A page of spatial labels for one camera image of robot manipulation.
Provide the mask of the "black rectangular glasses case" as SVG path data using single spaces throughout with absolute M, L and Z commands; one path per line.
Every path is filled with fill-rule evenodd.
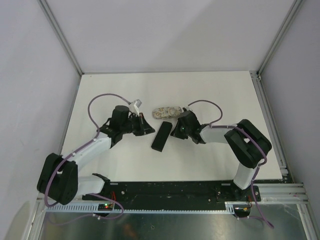
M 168 137 L 171 133 L 173 124 L 168 121 L 163 121 L 160 125 L 158 132 L 151 144 L 151 148 L 155 151 L 162 152 L 165 144 L 168 140 Z

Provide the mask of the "patterned glasses case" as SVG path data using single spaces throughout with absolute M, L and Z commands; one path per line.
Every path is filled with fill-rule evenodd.
M 180 106 L 166 106 L 158 107 L 152 111 L 152 116 L 155 119 L 171 119 L 176 118 L 183 113 L 183 109 Z

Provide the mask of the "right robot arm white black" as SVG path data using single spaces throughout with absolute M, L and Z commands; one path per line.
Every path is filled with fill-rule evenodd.
M 195 144 L 229 145 L 239 161 L 234 185 L 230 188 L 231 196 L 237 201 L 248 196 L 248 187 L 256 178 L 260 166 L 267 163 L 267 155 L 272 149 L 271 142 L 248 119 L 231 125 L 201 124 L 190 110 L 178 117 L 170 135 L 182 140 L 191 138 Z

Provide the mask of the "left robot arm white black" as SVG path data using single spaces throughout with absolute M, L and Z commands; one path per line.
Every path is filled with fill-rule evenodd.
M 154 132 L 143 113 L 132 113 L 127 106 L 117 105 L 111 117 L 98 128 L 96 136 L 84 146 L 68 155 L 51 153 L 46 157 L 36 189 L 62 205 L 69 204 L 76 196 L 88 194 L 105 200 L 111 193 L 109 179 L 98 173 L 80 177 L 80 170 L 114 147 L 125 134 L 140 137 Z

